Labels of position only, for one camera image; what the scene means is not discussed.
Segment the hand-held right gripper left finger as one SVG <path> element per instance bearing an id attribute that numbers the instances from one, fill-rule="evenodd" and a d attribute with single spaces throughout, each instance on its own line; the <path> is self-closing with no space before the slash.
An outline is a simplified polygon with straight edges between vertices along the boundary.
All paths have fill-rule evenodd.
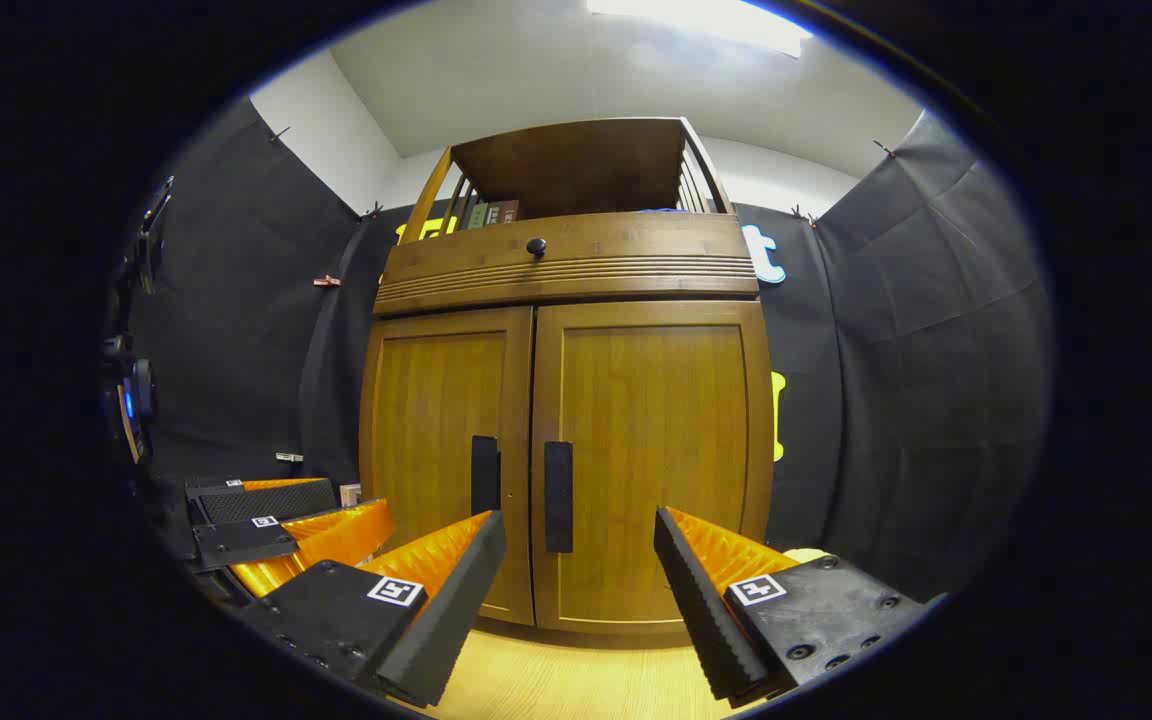
<path id="1" fill-rule="evenodd" d="M 271 643 L 361 691 L 417 707 L 442 700 L 506 556 L 488 509 L 361 566 L 324 560 L 251 600 L 243 619 Z"/>

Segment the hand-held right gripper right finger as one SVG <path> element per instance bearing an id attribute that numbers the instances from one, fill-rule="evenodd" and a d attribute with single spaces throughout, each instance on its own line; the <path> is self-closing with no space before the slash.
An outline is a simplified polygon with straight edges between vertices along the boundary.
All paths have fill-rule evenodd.
<path id="1" fill-rule="evenodd" d="M 660 506 L 655 555 L 710 692 L 741 708 L 819 685 L 935 609 L 835 553 L 778 553 Z"/>

